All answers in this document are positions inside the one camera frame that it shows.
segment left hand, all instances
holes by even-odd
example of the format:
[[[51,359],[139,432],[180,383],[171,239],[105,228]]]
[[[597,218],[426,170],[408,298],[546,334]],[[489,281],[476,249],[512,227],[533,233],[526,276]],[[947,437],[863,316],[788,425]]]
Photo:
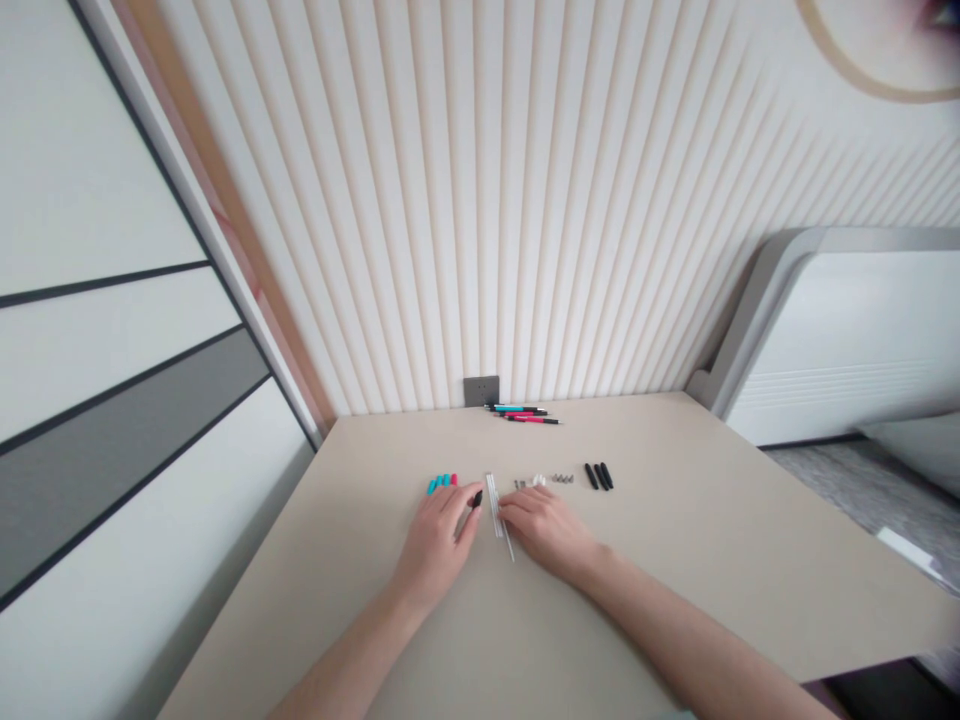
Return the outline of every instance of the left hand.
[[[480,523],[480,508],[470,511],[459,537],[457,523],[482,487],[481,483],[440,487],[420,501],[391,585],[424,613],[440,603],[467,561]]]

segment gray wall plate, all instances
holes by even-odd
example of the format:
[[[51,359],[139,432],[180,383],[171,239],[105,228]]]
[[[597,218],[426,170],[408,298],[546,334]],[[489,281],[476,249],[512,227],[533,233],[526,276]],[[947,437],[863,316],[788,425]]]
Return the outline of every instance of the gray wall plate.
[[[463,397],[467,407],[483,407],[487,403],[500,402],[500,376],[464,378]]]

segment white bed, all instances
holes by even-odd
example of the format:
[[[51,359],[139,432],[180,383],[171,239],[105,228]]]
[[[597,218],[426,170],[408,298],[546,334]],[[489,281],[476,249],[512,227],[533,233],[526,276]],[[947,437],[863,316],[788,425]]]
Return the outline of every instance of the white bed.
[[[960,408],[960,231],[774,236],[687,392],[758,446]]]

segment table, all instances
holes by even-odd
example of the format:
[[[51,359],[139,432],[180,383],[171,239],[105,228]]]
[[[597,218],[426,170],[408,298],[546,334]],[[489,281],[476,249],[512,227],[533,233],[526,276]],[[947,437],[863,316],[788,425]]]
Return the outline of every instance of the table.
[[[597,536],[804,682],[947,645],[960,612],[917,569],[682,393],[546,403],[563,425],[480,408],[339,420],[161,718],[262,717],[390,576],[431,478],[550,483]],[[584,462],[616,487],[593,490]],[[651,717],[649,666],[485,511],[453,590],[371,718]]]

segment gray carpet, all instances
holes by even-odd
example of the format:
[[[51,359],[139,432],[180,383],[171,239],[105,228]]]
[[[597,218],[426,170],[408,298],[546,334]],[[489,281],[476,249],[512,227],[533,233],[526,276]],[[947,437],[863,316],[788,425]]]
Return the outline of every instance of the gray carpet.
[[[766,450],[766,454],[871,534],[886,526],[933,555],[960,597],[960,500],[869,440]],[[921,662],[960,693],[960,650]]]

